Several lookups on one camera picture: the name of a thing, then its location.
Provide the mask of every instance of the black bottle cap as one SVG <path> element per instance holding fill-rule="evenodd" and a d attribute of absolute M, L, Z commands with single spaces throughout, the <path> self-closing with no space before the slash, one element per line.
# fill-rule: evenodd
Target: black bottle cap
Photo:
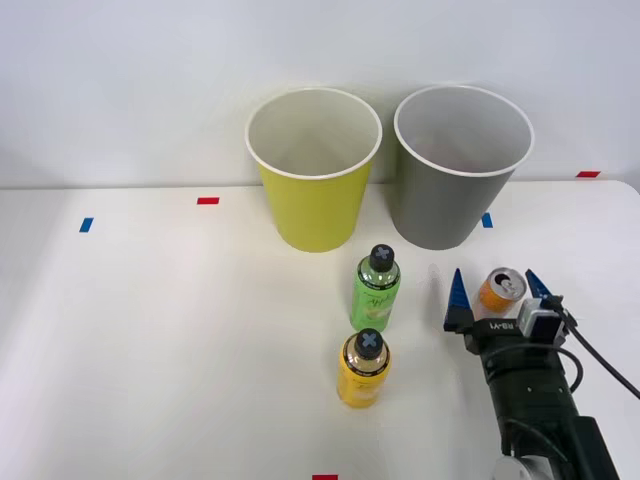
<path fill-rule="evenodd" d="M 378 358 L 382 353 L 382 335 L 375 328 L 365 328 L 356 335 L 354 348 L 356 353 L 365 360 Z"/>
<path fill-rule="evenodd" d="M 369 264 L 376 272 L 388 272 L 393 267 L 394 257 L 393 248 L 381 243 L 371 249 Z"/>

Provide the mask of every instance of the can lid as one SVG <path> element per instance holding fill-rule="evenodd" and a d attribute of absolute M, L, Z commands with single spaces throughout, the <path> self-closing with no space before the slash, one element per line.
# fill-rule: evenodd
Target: can lid
<path fill-rule="evenodd" d="M 383 345 L 384 341 L 379 331 L 375 328 L 365 328 L 356 336 L 354 348 L 365 360 L 373 360 L 380 356 Z"/>
<path fill-rule="evenodd" d="M 512 268 L 497 268 L 491 272 L 493 291 L 506 300 L 520 300 L 527 292 L 527 284 Z"/>
<path fill-rule="evenodd" d="M 393 267 L 394 257 L 393 248 L 380 243 L 371 249 L 369 264 L 376 272 L 388 272 Z"/>

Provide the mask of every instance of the white table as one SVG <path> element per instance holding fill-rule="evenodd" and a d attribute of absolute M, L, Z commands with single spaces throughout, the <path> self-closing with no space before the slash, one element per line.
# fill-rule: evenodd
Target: white table
<path fill-rule="evenodd" d="M 488 480 L 489 390 L 442 331 L 456 267 L 470 295 L 496 266 L 532 268 L 640 385 L 631 187 L 510 183 L 494 228 L 444 252 L 403 240 L 383 197 L 370 186 L 351 240 L 307 254 L 280 239 L 258 187 L 0 192 L 0 478 Z M 403 272 L 394 364 L 359 411 L 337 397 L 337 358 L 356 262 L 379 242 Z M 567 348 L 586 369 L 581 414 L 637 478 L 640 403 Z"/>

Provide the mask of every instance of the plastic bottle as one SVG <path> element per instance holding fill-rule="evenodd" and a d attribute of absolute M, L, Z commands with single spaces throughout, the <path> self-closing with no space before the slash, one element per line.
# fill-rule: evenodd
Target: plastic bottle
<path fill-rule="evenodd" d="M 400 287 L 400 268 L 393 249 L 384 244 L 373 247 L 356 269 L 351 309 L 351 325 L 357 331 L 383 331 L 389 323 L 393 301 Z"/>
<path fill-rule="evenodd" d="M 338 395 L 355 408 L 375 403 L 391 368 L 391 352 L 380 332 L 365 328 L 350 336 L 340 351 Z"/>

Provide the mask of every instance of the gray paper cup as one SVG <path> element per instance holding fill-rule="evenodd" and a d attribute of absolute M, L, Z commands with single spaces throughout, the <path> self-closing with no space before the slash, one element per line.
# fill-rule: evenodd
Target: gray paper cup
<path fill-rule="evenodd" d="M 409 95 L 394 117 L 400 143 L 391 215 L 409 242 L 460 245 L 534 143 L 531 122 L 509 100 L 468 86 Z"/>

